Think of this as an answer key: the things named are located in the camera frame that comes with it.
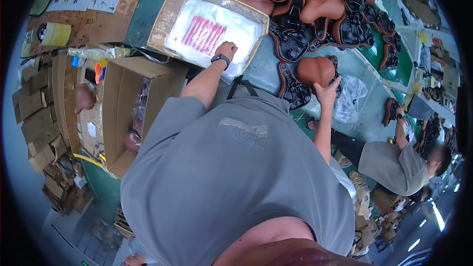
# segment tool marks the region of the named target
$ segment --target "black wristwatch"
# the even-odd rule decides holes
[[[227,62],[227,67],[225,67],[225,69],[223,69],[223,71],[225,71],[227,68],[228,68],[228,65],[230,65],[230,59],[228,59],[226,56],[222,55],[222,54],[219,54],[218,56],[215,56],[213,57],[212,59],[210,59],[210,62],[213,63],[217,60],[224,60],[225,62]]]

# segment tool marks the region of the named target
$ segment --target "bare foot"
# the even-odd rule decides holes
[[[127,266],[141,266],[143,264],[146,264],[146,260],[138,253],[135,256],[128,256],[125,259],[125,265]]]

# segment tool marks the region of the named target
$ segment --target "black pants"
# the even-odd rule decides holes
[[[331,143],[332,145],[337,146],[337,149],[340,150],[341,154],[348,158],[348,160],[351,161],[358,170],[359,159],[361,157],[361,151],[363,151],[363,147],[365,146],[365,142],[351,138],[332,128]]]

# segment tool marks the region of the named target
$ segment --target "gray t-shirt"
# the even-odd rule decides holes
[[[427,163],[409,145],[401,152],[394,144],[366,143],[358,171],[402,196],[416,193],[429,182]]]
[[[324,248],[348,254],[350,194],[287,101],[256,91],[251,97],[240,86],[208,113],[197,98],[169,98],[123,177],[124,215],[162,264],[210,266],[249,229],[283,216],[305,221]]]

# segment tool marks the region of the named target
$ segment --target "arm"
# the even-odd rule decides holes
[[[330,164],[330,138],[332,131],[332,108],[337,98],[337,86],[340,84],[339,76],[330,86],[322,88],[318,83],[314,84],[317,100],[320,103],[320,122],[312,142],[322,154],[323,159]]]
[[[225,41],[215,50],[215,55],[222,54],[231,62],[237,50],[238,48],[233,42]],[[200,72],[187,84],[181,93],[181,98],[196,97],[204,104],[205,109],[209,110],[210,104],[212,104],[217,92],[220,76],[226,67],[227,62],[225,60],[214,61],[207,69]]]
[[[404,116],[404,110],[401,105],[396,109],[396,115],[397,114]],[[406,134],[404,133],[403,120],[396,117],[396,145],[402,151],[408,143]]]

